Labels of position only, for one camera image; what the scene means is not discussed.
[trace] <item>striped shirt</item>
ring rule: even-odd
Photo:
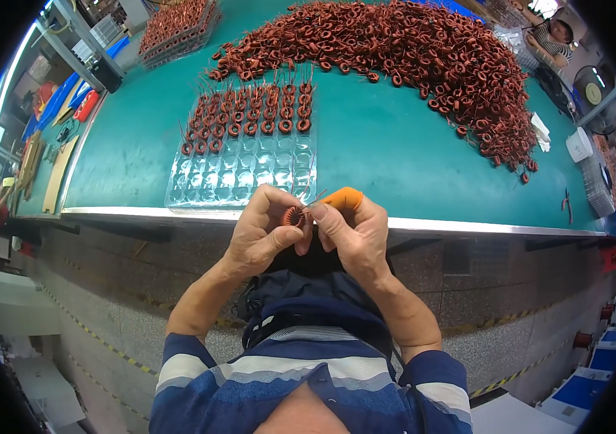
[[[351,433],[472,433],[460,362],[423,352],[396,382],[383,353],[330,325],[283,328],[221,365],[196,337],[169,334],[149,432],[253,433],[303,383]]]
[[[532,30],[532,36],[535,37],[537,42],[546,49],[549,54],[556,56],[561,54],[566,58],[566,62],[571,62],[573,57],[573,51],[568,44],[560,44],[558,42],[552,42],[549,40],[549,20],[545,20],[542,24],[538,25]]]

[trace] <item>red pliers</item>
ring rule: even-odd
[[[569,189],[566,188],[566,198],[562,201],[562,211],[566,205],[569,206],[569,224],[573,223],[573,211],[571,210],[571,201],[569,200]]]

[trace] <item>stainless steel table edge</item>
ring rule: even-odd
[[[190,210],[185,213],[174,213],[167,208],[146,208],[133,206],[84,206],[63,208],[62,214],[73,217],[95,219],[102,217],[125,217],[130,221],[158,221],[158,222],[216,222],[234,224],[241,216],[240,210]],[[395,233],[409,233],[421,235],[436,234],[509,234],[509,235],[545,235],[553,237],[604,237],[607,232],[594,230],[574,230],[542,228],[536,226],[514,226],[509,224],[473,223],[470,221],[445,221],[405,219],[389,217],[388,227]]]

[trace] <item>green work table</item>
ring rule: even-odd
[[[293,3],[269,0],[248,6],[228,0],[206,48],[151,72],[137,67],[127,74],[121,89],[104,100],[81,148],[75,150],[60,212],[139,220],[237,219],[237,210],[172,213],[164,208],[181,142],[178,119],[187,119],[196,98],[189,83],[212,65],[218,46],[241,38],[244,31],[284,13]],[[361,190],[387,209],[394,229],[604,235],[585,198],[581,170],[564,144],[575,126],[534,79],[526,82],[528,108],[549,128],[552,149],[543,153],[535,148],[539,171],[530,174],[527,185],[504,166],[494,168],[458,138],[415,89],[395,88],[386,80],[371,84],[355,73],[343,76],[320,69],[313,83],[318,191],[343,186]],[[573,224],[561,210],[566,188]]]

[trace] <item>clear plastic tray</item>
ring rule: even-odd
[[[212,153],[207,146],[202,155],[192,150],[190,156],[185,156],[180,148],[182,144],[179,144],[165,193],[165,206],[172,211],[210,206],[242,207],[248,204],[257,187],[265,183],[293,194],[304,204],[314,201],[318,176],[317,127],[312,114],[311,128],[306,133],[296,130],[300,120],[296,115],[299,94],[297,89],[292,119],[294,126],[289,134],[279,130],[279,114],[273,133],[262,133],[261,115],[254,136],[241,131],[238,137],[230,137],[226,128],[218,154]],[[266,108],[265,98],[262,110]],[[191,112],[195,112],[196,105],[195,102]]]
[[[161,53],[161,52],[171,48],[175,41],[180,41],[183,38],[189,38],[190,36],[193,36],[193,35],[199,33],[199,30],[204,26],[204,23],[206,21],[208,21],[208,18],[209,18],[209,15],[211,14],[212,8],[216,8],[216,2],[215,1],[208,1],[207,4],[204,6],[204,11],[199,16],[199,22],[197,23],[196,26],[191,26],[187,30],[181,30],[178,34],[173,35],[170,38],[168,38],[168,39],[166,39],[164,41],[159,42],[154,47],[148,48],[146,51],[143,51],[139,55],[139,61],[140,62],[144,61],[144,57],[146,57],[147,55],[157,54],[156,51],[158,49],[160,49],[160,48],[161,48],[161,51],[159,53]]]

